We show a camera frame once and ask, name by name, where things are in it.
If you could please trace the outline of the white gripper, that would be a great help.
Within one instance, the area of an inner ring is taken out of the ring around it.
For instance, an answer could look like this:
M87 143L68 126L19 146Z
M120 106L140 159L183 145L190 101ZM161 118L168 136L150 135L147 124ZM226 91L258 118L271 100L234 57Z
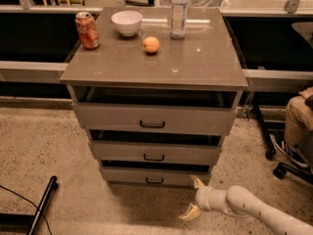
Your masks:
M194 188L198 190L195 197L197 204L190 203L187 210L179 216L179 218L184 221L195 219L201 214L201 211L212 211L210 197L213 192L213 188L204 186L203 182L196 175L191 175L191 178L194 180Z

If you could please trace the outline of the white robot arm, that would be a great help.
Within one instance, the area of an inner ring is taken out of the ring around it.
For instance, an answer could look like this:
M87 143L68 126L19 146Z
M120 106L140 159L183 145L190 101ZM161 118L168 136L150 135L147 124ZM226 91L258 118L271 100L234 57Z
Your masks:
M197 193L179 216L184 221L193 220L202 212L221 212L235 218L258 219L276 235L313 235L312 225L265 204L242 186L220 190L204 185L195 175L191 178Z

